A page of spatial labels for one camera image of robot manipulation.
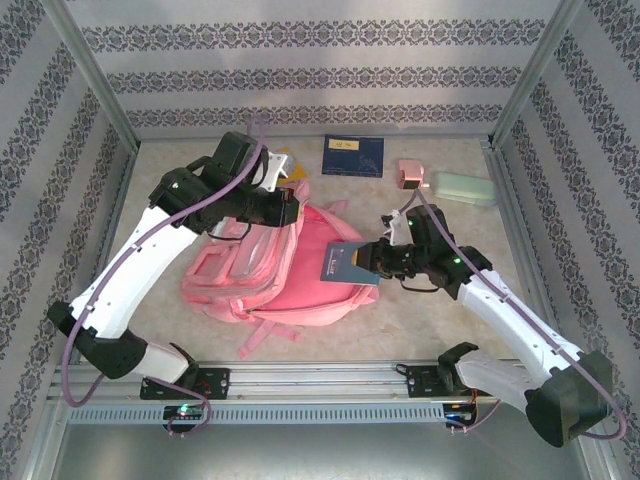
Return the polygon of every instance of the small pink box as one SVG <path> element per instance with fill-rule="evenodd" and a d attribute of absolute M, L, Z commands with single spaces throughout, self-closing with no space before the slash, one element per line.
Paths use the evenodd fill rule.
<path fill-rule="evenodd" d="M 419 160 L 412 158 L 401 158 L 398 160 L 398 170 L 396 172 L 396 182 L 398 188 L 402 190 L 415 190 L 422 186 L 422 176 L 424 167 Z"/>

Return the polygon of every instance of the blue book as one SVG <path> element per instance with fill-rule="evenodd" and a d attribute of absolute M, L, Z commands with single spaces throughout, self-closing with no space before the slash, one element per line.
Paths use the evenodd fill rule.
<path fill-rule="evenodd" d="M 325 135 L 322 173 L 382 178 L 384 139 Z"/>
<path fill-rule="evenodd" d="M 378 285 L 380 275 L 356 265 L 358 248 L 367 242 L 332 242 L 327 246 L 320 280 L 324 282 Z"/>

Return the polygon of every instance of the table surface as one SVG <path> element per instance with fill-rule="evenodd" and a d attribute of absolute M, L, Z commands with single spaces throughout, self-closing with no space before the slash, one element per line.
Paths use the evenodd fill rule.
<path fill-rule="evenodd" d="M 479 142 L 474 139 L 426 139 L 393 137 L 385 139 L 382 178 L 322 175 L 322 137 L 274 138 L 267 141 L 271 151 L 290 147 L 309 175 L 311 200 L 328 204 L 349 200 L 340 216 L 365 239 L 376 240 L 383 226 L 380 215 L 399 208 L 409 193 L 394 182 L 399 158 L 416 158 L 425 166 L 425 179 L 437 171 L 488 178 Z M 185 166 L 202 155 L 211 155 L 217 140 L 142 143 L 125 200 L 112 252 L 128 238 L 148 204 L 148 195 L 162 175 Z M 427 199 L 444 212 L 450 231 L 460 245 L 473 245 L 500 272 L 506 284 L 520 294 L 516 269 L 497 207 L 435 199 L 424 189 Z M 199 238 L 169 265 L 142 300 L 130 328 L 143 338 L 158 343 L 175 342 L 197 360 L 237 360 L 236 350 L 252 333 L 247 324 L 230 324 L 195 314 L 180 296 L 180 279 L 200 249 L 209 241 Z M 429 287 L 426 276 L 409 280 L 418 288 Z M 360 307 L 327 327 L 296 327 L 297 342 L 268 337 L 249 357 L 251 361 L 349 361 L 388 359 L 435 359 L 443 351 L 469 341 L 496 358 L 513 354 L 480 318 L 454 302 L 446 293 L 411 293 L 396 280 L 383 280 L 380 300 Z"/>

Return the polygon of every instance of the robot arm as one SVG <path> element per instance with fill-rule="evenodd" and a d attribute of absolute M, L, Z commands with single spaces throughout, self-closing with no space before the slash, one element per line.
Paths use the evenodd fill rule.
<path fill-rule="evenodd" d="M 432 208 L 448 233 L 444 215 L 435 205 Z M 509 290 L 480 252 L 473 247 L 462 247 L 462 252 L 482 276 L 501 291 L 501 295 L 496 294 L 453 251 L 424 206 L 407 211 L 406 216 L 394 212 L 391 218 L 383 217 L 383 223 L 390 230 L 404 223 L 410 230 L 412 243 L 398 245 L 394 240 L 399 236 L 387 231 L 386 237 L 358 250 L 357 265 L 383 278 L 404 280 L 419 273 L 427 274 L 436 287 L 444 289 L 453 300 L 498 332 L 524 366 L 507 366 L 470 343 L 457 345 L 438 359 L 440 378 L 450 391 L 476 388 L 490 393 L 525 413 L 538 434 L 558 447 L 609 414 L 605 400 L 558 350 L 569 355 L 611 392 L 612 367 L 605 356 L 599 352 L 587 355 L 564 339 Z M 555 350 L 505 301 L 505 296 L 553 338 L 558 345 Z"/>
<path fill-rule="evenodd" d="M 105 271 L 70 304 L 56 302 L 49 309 L 49 319 L 68 336 L 106 272 L 125 252 L 135 250 L 89 307 L 90 313 L 75 341 L 76 348 L 108 378 L 134 372 L 193 388 L 198 370 L 193 359 L 177 345 L 157 345 L 134 335 L 128 328 L 131 316 L 173 259 L 224 218 L 271 227 L 295 222 L 299 204 L 292 190 L 276 188 L 278 178 L 293 170 L 293 158 L 263 149 L 247 180 L 220 201 L 186 216 L 178 224 L 165 226 L 142 247 L 135 242 L 163 220 L 228 184 L 247 165 L 255 147 L 256 142 L 250 137 L 228 133 L 212 157 L 202 157 L 165 174 L 150 195 L 150 205 L 134 232 Z"/>

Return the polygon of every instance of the damask wall pattern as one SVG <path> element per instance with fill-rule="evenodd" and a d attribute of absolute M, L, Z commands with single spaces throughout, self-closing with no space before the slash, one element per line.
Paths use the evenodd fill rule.
<path fill-rule="evenodd" d="M 638 21 L 585 2 L 500 146 L 561 330 L 614 363 L 622 478 L 640 478 Z"/>
<path fill-rule="evenodd" d="M 24 468 L 62 336 L 96 273 L 129 152 L 42 6 L 0 7 L 0 479 Z"/>
<path fill-rule="evenodd" d="M 490 133 L 557 6 L 143 3 L 68 2 L 142 139 L 214 136 L 256 114 L 272 134 Z"/>

